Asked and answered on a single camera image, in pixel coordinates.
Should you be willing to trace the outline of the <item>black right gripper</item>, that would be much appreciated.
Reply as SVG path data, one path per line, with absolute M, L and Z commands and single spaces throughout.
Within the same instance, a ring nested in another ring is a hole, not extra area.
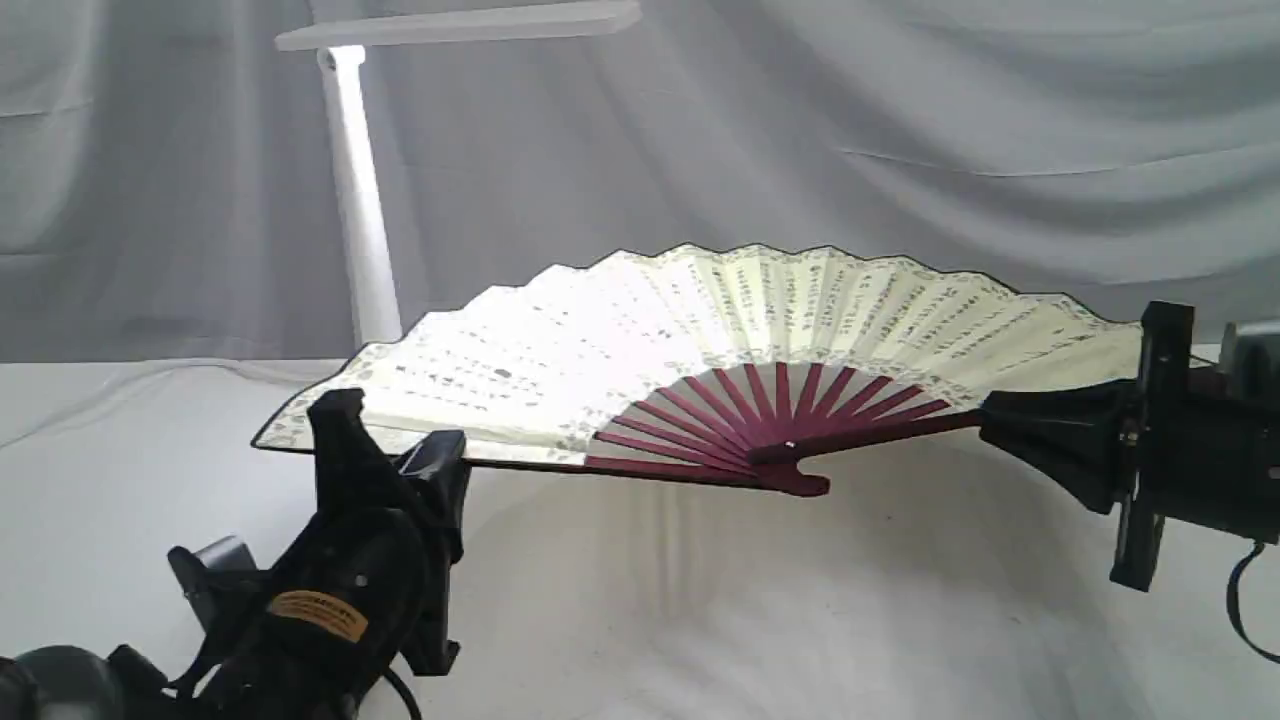
M 1277 407 L 1228 397 L 1219 363 L 1193 366 L 1193 307 L 1152 302 L 1135 380 L 995 391 L 979 438 L 1108 515 L 1121 502 L 1110 578 L 1147 591 L 1169 519 L 1277 542 Z

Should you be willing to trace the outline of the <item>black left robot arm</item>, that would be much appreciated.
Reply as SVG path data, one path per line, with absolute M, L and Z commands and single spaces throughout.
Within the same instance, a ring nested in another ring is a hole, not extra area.
M 179 676 L 128 644 L 106 657 L 45 646 L 3 660 L 3 716 L 356 719 L 385 682 L 421 717 L 393 662 L 444 676 L 460 652 L 451 571 L 465 552 L 467 442 L 434 430 L 393 457 L 362 410 L 361 389 L 332 389 L 310 406 L 316 506 L 271 566 L 237 536 L 169 551 L 204 629 Z

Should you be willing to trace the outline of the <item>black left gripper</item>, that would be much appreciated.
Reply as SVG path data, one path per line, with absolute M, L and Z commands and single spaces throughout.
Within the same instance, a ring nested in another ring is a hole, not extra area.
M 387 455 L 361 389 L 307 410 L 315 510 L 234 612 L 220 618 L 170 683 L 192 719 L 356 719 L 385 682 L 411 719 L 422 711 L 393 662 L 447 675 L 451 573 L 463 557 L 471 466 L 462 430 L 434 430 Z

